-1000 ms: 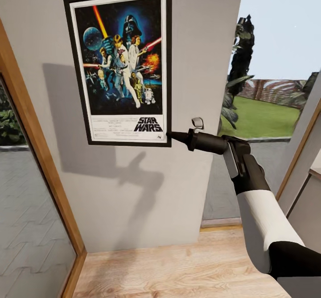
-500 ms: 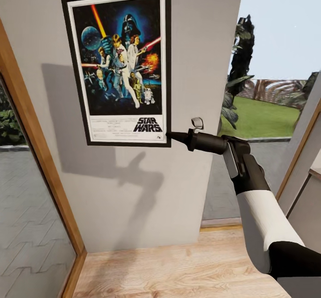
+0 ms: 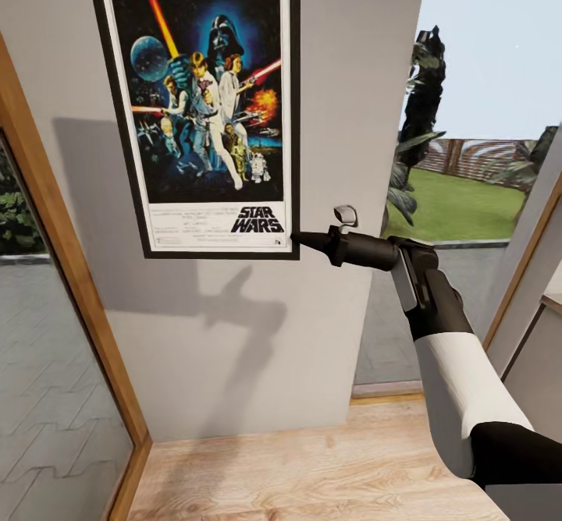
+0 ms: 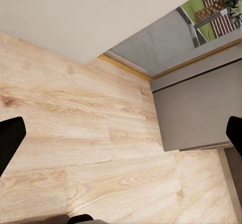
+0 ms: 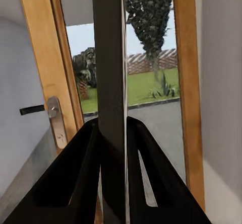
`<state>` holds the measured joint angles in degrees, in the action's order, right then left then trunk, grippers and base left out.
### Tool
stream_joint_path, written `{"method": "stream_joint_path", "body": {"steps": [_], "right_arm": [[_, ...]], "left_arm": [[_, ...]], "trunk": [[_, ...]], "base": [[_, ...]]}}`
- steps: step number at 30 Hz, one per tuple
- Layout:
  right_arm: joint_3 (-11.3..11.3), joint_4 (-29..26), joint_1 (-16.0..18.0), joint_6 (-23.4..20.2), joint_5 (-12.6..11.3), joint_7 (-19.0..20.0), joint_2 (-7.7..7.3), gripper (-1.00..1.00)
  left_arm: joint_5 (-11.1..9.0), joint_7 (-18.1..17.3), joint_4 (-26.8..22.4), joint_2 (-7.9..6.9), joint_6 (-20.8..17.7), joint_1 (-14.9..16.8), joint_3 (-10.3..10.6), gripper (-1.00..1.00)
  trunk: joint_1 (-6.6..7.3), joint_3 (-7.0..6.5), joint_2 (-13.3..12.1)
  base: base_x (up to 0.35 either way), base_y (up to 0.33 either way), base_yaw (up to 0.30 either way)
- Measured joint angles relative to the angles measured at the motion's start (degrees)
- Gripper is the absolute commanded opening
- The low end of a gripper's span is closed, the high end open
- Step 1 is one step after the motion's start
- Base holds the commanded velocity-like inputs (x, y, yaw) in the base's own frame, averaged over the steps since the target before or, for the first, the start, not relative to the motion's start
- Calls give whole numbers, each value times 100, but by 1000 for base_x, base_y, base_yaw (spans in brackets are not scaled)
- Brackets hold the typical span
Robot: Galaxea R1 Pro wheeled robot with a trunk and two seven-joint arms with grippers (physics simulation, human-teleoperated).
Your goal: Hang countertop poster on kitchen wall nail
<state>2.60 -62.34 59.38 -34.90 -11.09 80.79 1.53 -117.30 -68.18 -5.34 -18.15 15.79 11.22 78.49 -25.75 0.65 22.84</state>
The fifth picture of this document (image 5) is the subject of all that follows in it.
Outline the poster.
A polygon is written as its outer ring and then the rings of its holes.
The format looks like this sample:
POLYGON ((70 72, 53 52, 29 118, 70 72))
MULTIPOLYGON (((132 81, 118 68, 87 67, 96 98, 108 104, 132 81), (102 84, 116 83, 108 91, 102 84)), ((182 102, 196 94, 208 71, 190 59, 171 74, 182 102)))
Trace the poster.
POLYGON ((126 224, 126 0, 92 0, 103 224, 126 224))

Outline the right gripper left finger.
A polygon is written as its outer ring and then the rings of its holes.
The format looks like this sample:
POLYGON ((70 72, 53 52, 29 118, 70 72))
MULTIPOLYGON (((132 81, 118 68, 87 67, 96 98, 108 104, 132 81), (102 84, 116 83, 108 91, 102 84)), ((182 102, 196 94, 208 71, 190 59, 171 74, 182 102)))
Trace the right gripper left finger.
POLYGON ((84 123, 3 224, 95 224, 98 117, 84 123))

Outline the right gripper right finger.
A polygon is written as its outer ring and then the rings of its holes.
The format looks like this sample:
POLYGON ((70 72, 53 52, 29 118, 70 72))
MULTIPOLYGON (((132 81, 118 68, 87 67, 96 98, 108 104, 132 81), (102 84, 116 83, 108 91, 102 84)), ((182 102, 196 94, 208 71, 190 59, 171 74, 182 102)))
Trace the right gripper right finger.
POLYGON ((130 224, 211 224, 145 124, 127 116, 130 224), (138 150, 158 207, 146 204, 138 150))

